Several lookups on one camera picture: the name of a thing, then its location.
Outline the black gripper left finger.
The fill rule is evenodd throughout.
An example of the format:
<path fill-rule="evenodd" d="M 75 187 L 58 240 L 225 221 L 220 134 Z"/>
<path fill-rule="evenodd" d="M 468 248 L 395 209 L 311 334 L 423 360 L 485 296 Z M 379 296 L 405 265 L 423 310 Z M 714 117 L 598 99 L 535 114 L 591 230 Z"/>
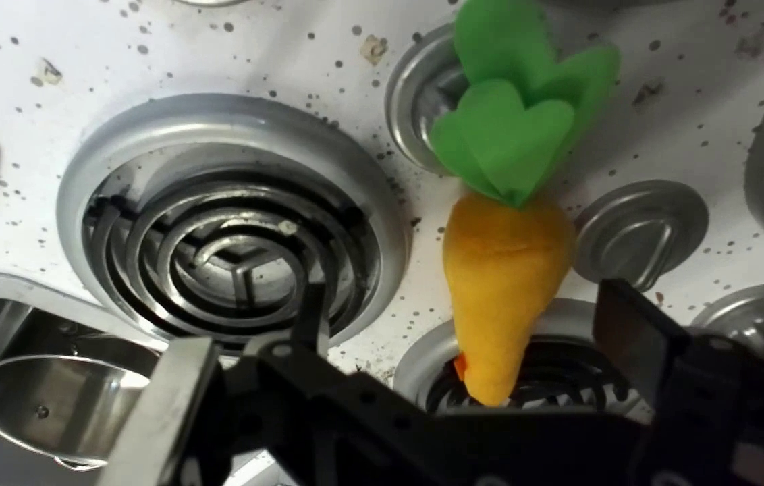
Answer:
<path fill-rule="evenodd" d="M 190 436 L 220 367 L 211 337 L 174 341 L 124 421 L 97 486 L 179 486 Z"/>

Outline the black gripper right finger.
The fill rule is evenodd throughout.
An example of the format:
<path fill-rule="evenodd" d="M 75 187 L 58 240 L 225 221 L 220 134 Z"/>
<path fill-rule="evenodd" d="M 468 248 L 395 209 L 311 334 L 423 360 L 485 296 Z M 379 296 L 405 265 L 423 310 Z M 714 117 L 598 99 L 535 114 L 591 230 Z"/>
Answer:
<path fill-rule="evenodd" d="M 734 486 L 749 357 L 695 337 L 627 282 L 602 282 L 595 341 L 653 407 L 634 458 L 645 486 Z"/>

